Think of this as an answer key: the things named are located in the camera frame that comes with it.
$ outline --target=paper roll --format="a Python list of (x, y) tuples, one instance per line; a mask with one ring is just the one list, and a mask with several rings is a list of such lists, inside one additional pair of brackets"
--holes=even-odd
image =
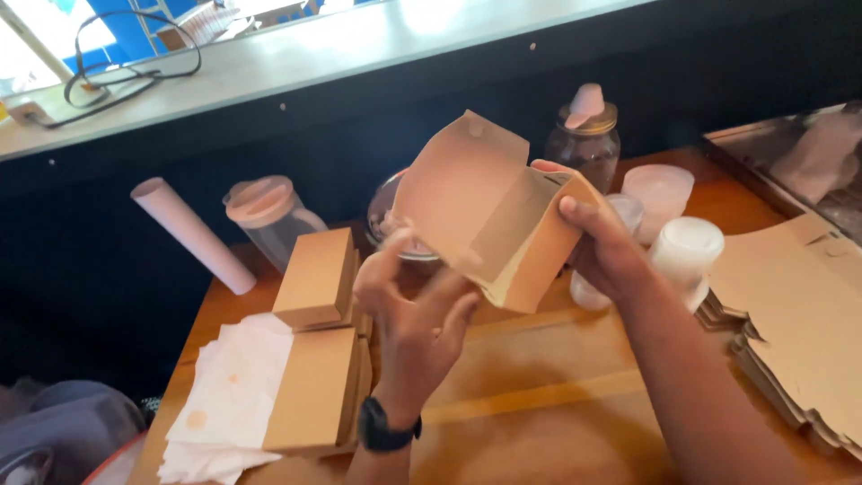
[(131, 197), (230, 291), (243, 294), (252, 289), (254, 275), (161, 177), (142, 182)]

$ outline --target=clear plastic pitcher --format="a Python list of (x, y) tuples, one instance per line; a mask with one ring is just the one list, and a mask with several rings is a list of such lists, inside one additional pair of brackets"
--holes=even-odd
[(282, 274), (298, 237), (328, 229), (303, 206), (293, 191), (293, 182), (283, 175), (240, 182), (231, 187), (222, 202), (228, 218), (248, 234)]

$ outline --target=black cable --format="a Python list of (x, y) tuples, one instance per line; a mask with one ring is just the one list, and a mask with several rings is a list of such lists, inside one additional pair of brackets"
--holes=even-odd
[[(117, 62), (109, 61), (109, 62), (99, 62), (99, 63), (93, 64), (91, 66), (84, 66), (84, 56), (81, 53), (81, 45), (80, 45), (80, 41), (79, 41), (81, 31), (84, 30), (84, 27), (90, 25), (91, 23), (95, 22), (98, 19), (101, 19), (101, 18), (104, 18), (107, 16), (124, 15), (124, 14), (133, 14), (136, 16), (154, 19), (154, 20), (157, 20), (160, 22), (168, 23), (168, 24), (172, 25), (173, 27), (177, 28), (177, 30), (179, 30), (182, 34), (184, 34), (186, 37), (188, 37), (189, 40), (191, 40), (191, 44), (192, 44), (192, 46), (194, 46), (195, 52), (197, 52), (197, 64), (195, 65), (195, 67), (189, 71), (176, 72), (176, 73), (172, 73), (172, 74), (164, 74), (161, 72), (160, 69), (151, 69), (149, 71), (141, 72), (141, 71), (138, 71), (137, 69), (134, 69), (131, 66), (126, 66), (126, 67), (120, 66), (121, 69), (128, 69), (129, 71), (133, 72), (134, 74), (132, 74), (131, 76), (128, 76), (126, 78), (114, 79), (111, 81), (101, 82), (101, 83), (90, 81), (90, 78), (87, 77), (88, 72), (91, 72), (94, 69), (97, 69), (99, 67), (105, 67), (107, 69), (108, 67), (119, 66), (120, 64)], [(35, 122), (36, 124), (39, 124), (41, 127), (45, 128), (45, 129), (57, 129), (57, 128), (59, 128), (61, 126), (65, 126), (69, 123), (74, 123), (76, 121), (83, 120), (87, 117), (92, 117), (98, 113), (101, 113), (102, 111), (109, 110), (110, 108), (113, 108), (114, 106), (117, 106), (120, 103), (124, 103), (124, 102), (128, 101), (129, 99), (135, 98), (138, 95), (140, 95), (142, 92), (147, 91), (150, 88), (155, 87), (158, 83), (160, 83), (164, 79), (175, 79), (175, 78), (182, 78), (182, 77), (186, 77), (186, 76), (191, 76), (194, 73), (201, 70), (202, 63), (203, 63), (203, 57), (201, 56), (201, 48), (197, 45), (197, 42), (195, 42), (195, 39), (188, 32), (186, 32), (184, 28), (180, 27), (174, 21), (168, 20), (168, 19), (161, 17), (161, 16), (156, 16), (156, 15), (153, 15), (153, 14), (150, 14), (147, 12), (142, 12), (140, 10), (112, 10), (110, 12), (105, 12), (103, 14), (96, 14), (96, 15), (90, 17), (89, 19), (85, 20), (84, 23), (82, 23), (81, 26), (78, 28), (78, 32), (75, 34), (75, 65), (78, 68), (78, 72), (76, 72), (75, 75), (72, 76), (71, 79), (66, 81), (66, 87), (63, 90), (63, 98), (66, 100), (66, 102), (70, 106), (73, 106), (75, 108), (79, 108), (82, 110), (92, 108), (93, 106), (97, 106), (97, 105), (98, 106), (96, 108), (94, 108), (93, 110), (87, 111), (84, 114), (78, 115), (76, 117), (71, 117), (71, 118), (66, 119), (66, 120), (61, 120), (61, 121), (58, 121), (55, 123), (43, 123), (37, 116), (35, 116), (33, 114), (28, 115), (28, 118), (30, 120), (32, 120), (33, 122)], [(85, 103), (85, 104), (81, 104), (81, 105), (73, 103), (72, 102), (72, 88), (75, 86), (75, 84), (80, 79), (83, 79), (86, 82), (87, 87), (85, 89), (102, 90), (102, 94), (100, 94), (98, 96), (98, 98), (90, 101), (89, 103)], [(126, 83), (128, 81), (133, 81), (135, 79), (149, 79), (149, 82), (146, 83), (145, 85), (143, 85), (142, 87), (138, 88), (136, 91), (132, 91), (129, 94), (123, 96), (122, 98), (117, 98), (117, 99), (110, 101), (106, 104), (99, 105), (101, 102), (110, 98), (110, 91), (105, 89), (106, 86), (117, 85), (120, 83)]]

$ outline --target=wooden counter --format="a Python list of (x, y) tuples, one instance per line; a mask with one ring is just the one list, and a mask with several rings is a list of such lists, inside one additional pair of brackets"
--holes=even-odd
[[(696, 184), (686, 214), (712, 221), (727, 235), (784, 220), (693, 149), (621, 162), (616, 187), (626, 170), (647, 163), (692, 171)], [(365, 240), (359, 232), (356, 239)], [(198, 349), (217, 337), (220, 325), (272, 307), (281, 275), (254, 247), (237, 251), (259, 276), (258, 285), (234, 296), (213, 281), (129, 483), (158, 483), (164, 437), (191, 389)], [(402, 287), (415, 293), (422, 282), (405, 274)], [(422, 414), (425, 429), (413, 448), (411, 483), (679, 482), (622, 323), (613, 311), (577, 308), (568, 282), (568, 274), (557, 279), (534, 315), (480, 307), (461, 359)], [(730, 333), (711, 335), (716, 351), (726, 355)], [(375, 376), (378, 352), (375, 340)], [(809, 482), (862, 480), (862, 463), (843, 452), (819, 454), (804, 432), (793, 432), (780, 419), (729, 357), (728, 367), (800, 461)], [(341, 483), (350, 459), (285, 458), (246, 472), (240, 483)]]

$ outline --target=person's right hand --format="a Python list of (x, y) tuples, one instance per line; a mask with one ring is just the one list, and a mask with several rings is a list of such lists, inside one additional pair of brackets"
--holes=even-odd
[[(531, 167), (542, 172), (567, 168), (547, 160), (536, 160)], [(569, 262), (598, 291), (619, 305), (653, 279), (644, 251), (628, 234), (615, 213), (563, 197), (559, 213), (584, 231)]]

